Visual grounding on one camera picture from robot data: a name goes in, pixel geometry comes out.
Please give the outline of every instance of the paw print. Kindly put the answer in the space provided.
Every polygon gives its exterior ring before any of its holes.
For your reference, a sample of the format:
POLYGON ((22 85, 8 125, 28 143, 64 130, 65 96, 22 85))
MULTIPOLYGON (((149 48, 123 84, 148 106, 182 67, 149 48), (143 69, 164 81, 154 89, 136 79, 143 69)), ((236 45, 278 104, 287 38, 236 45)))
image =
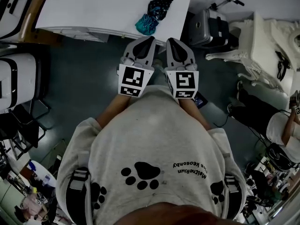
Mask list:
MULTIPOLYGON (((145 180, 150 180, 156 178, 160 174, 160 169, 158 167, 151 166, 145 162, 137 162, 135 164, 135 169, 137 171, 137 175, 142 181, 137 184, 137 189, 144 190, 148 186, 148 182, 145 180)), ((123 168, 121 174, 124 177, 128 177, 131 174, 131 169, 126 167, 123 168)), ((125 183, 129 186, 133 185, 136 182, 136 178, 131 176, 126 178, 125 183)), ((150 182, 150 188, 156 189, 159 186, 159 182, 154 179, 150 182)))
POLYGON ((107 190, 105 187, 100 187, 99 184, 93 182, 90 185, 90 197, 92 201, 93 208, 100 209, 100 204, 104 203, 107 190))
POLYGON ((224 202, 225 197, 222 194, 223 190, 224 190, 223 181, 215 182, 215 183, 211 184, 210 190, 215 195, 215 196, 211 196, 211 198, 215 204, 217 204, 219 201, 220 201, 220 203, 224 202))

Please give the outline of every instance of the person's right arm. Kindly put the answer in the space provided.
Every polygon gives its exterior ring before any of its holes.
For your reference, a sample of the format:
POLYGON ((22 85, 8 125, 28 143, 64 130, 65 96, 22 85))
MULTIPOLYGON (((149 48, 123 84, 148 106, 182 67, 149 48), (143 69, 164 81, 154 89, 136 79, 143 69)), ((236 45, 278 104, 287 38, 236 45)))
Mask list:
POLYGON ((293 125, 293 122, 295 120, 295 117, 296 117, 296 112, 294 109, 292 109, 291 111, 291 114, 290 114, 290 117, 289 119, 287 120, 287 123, 285 125, 285 128, 284 128, 284 131, 283 131, 283 134, 281 136, 281 140, 283 142, 283 144, 286 146, 287 143, 289 142, 290 140, 290 137, 291 137, 291 134, 292 134, 292 125, 293 125))
POLYGON ((202 124, 206 131, 211 130, 210 125, 200 113, 198 107, 191 99, 178 99, 180 107, 187 112, 188 115, 195 118, 202 124))

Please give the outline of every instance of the gray t-shirt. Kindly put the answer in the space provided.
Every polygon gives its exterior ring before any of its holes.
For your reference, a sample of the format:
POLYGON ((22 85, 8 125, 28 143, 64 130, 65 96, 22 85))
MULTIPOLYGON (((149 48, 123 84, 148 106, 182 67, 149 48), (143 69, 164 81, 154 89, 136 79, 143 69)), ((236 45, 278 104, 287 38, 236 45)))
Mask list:
POLYGON ((225 218, 225 173, 245 188, 224 130, 206 131, 164 86, 148 86, 104 129, 92 118, 79 124, 57 180, 57 199, 66 213, 65 191, 81 151, 90 153, 94 224, 112 225, 158 202, 191 204, 225 218))

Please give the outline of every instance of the floor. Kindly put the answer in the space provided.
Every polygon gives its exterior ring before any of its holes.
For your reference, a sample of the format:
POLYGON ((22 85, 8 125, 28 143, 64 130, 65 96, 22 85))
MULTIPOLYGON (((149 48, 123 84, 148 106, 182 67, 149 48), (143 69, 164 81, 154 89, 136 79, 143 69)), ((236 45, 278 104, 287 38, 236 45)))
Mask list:
MULTIPOLYGON (((110 36, 107 44, 71 38, 62 47, 49 48, 51 58, 49 91, 45 97, 52 108, 40 121, 48 130, 37 149, 30 150, 33 160, 41 161, 61 139, 69 142, 75 127, 88 117, 96 117, 117 94, 116 67, 130 39, 110 36)), ((206 61, 205 51, 195 49, 199 91, 209 101, 201 112, 213 126, 224 124, 227 104, 235 97, 237 73, 242 66, 221 60, 206 61)), ((159 55, 165 61, 165 54, 159 55)), ((36 106, 36 114, 43 107, 36 106)), ((238 121, 228 118, 224 126, 238 166, 243 170, 261 153, 257 137, 238 121)))

